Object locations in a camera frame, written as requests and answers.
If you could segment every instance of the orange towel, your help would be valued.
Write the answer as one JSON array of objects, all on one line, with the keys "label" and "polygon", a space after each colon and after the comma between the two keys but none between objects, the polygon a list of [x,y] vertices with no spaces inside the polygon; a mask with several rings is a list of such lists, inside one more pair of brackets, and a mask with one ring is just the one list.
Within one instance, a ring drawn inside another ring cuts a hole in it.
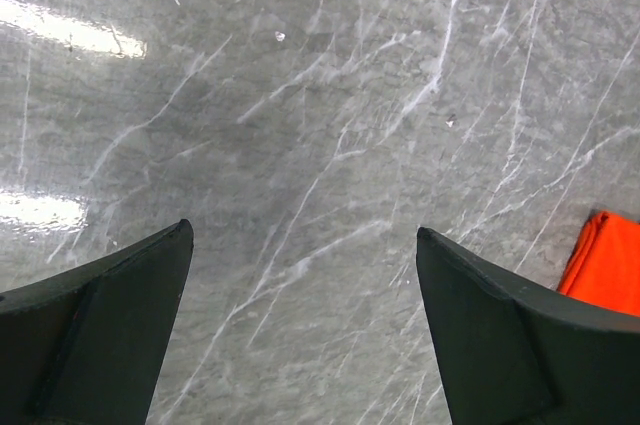
[{"label": "orange towel", "polygon": [[640,224],[600,212],[584,226],[558,291],[640,317]]}]

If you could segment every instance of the small white speck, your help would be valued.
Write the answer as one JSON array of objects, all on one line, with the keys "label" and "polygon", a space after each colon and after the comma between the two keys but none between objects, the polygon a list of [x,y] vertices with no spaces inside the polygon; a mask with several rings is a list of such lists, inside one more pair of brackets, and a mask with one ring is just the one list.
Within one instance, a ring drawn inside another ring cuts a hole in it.
[{"label": "small white speck", "polygon": [[455,125],[456,123],[456,114],[454,113],[453,115],[451,115],[446,122],[444,122],[447,124],[447,127],[451,128]]}]

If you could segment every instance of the black plastic part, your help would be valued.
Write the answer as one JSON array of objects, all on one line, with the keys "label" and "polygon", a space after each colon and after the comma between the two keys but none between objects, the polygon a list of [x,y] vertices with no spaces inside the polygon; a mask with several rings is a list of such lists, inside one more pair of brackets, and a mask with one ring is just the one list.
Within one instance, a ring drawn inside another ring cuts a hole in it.
[{"label": "black plastic part", "polygon": [[429,229],[418,276],[453,425],[640,424],[640,318],[561,295]]},{"label": "black plastic part", "polygon": [[144,424],[192,252],[182,220],[4,293],[0,423]]}]

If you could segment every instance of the floor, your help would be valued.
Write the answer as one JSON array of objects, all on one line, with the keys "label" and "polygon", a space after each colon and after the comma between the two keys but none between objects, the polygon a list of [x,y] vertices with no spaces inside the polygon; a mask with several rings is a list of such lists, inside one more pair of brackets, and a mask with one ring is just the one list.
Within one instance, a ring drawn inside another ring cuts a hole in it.
[{"label": "floor", "polygon": [[424,225],[556,285],[640,218],[640,0],[1,0],[0,288],[185,217],[150,424],[450,423]]}]

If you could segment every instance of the marble floor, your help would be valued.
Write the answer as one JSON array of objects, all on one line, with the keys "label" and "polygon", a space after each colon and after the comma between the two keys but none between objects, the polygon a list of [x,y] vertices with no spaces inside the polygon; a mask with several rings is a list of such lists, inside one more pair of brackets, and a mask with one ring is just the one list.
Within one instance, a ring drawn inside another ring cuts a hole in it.
[{"label": "marble floor", "polygon": [[191,220],[150,424],[450,423],[424,225],[640,218],[640,0],[1,0],[0,288]]}]

